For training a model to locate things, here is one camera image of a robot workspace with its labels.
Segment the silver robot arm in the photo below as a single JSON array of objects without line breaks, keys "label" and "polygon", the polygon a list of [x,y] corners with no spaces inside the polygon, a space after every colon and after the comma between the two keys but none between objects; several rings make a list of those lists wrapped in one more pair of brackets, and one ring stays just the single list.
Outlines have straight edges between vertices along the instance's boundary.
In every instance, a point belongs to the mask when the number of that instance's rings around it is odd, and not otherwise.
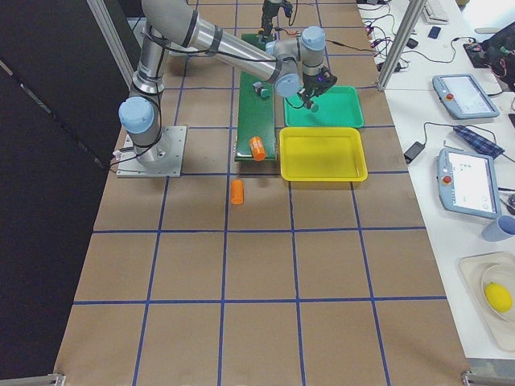
[{"label": "silver robot arm", "polygon": [[273,18],[278,17],[278,12],[283,9],[284,15],[288,18],[289,22],[293,21],[293,5],[287,0],[264,0],[262,3],[262,16],[261,26],[258,34],[263,38],[271,36],[273,25]]},{"label": "silver robot arm", "polygon": [[134,162],[147,175],[173,175],[183,147],[172,140],[162,123],[164,64],[169,55],[213,57],[274,86],[281,97],[297,95],[309,109],[337,81],[325,66],[325,33],[314,26],[293,39],[255,47],[222,27],[202,19],[185,1],[144,1],[146,17],[142,50],[128,98],[118,116],[132,142]]}]

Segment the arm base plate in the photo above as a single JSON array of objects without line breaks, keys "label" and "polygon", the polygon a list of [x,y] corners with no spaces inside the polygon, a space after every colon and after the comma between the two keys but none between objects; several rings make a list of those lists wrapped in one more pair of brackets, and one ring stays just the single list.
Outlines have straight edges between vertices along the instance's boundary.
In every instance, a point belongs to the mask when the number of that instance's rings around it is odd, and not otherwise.
[{"label": "arm base plate", "polygon": [[133,142],[126,135],[124,147],[128,151],[120,153],[116,169],[119,178],[177,178],[181,175],[183,153],[187,136],[186,126],[164,126],[160,141],[144,152],[138,148],[134,152]]}]

